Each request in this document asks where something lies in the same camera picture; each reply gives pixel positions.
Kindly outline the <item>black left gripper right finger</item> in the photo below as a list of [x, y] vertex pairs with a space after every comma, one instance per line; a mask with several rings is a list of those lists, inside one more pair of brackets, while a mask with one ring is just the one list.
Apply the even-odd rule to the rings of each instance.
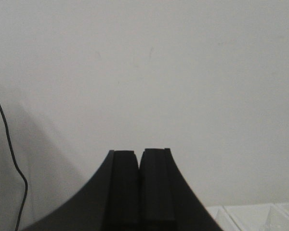
[[144, 231], [176, 231], [170, 177], [166, 162], [169, 148], [147, 148], [140, 161], [140, 212]]

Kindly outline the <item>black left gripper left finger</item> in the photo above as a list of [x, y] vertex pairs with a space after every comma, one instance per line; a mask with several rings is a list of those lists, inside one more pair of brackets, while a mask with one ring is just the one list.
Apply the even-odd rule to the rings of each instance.
[[137, 231], [140, 225], [140, 180], [134, 151], [114, 151], [111, 184], [103, 223], [105, 231]]

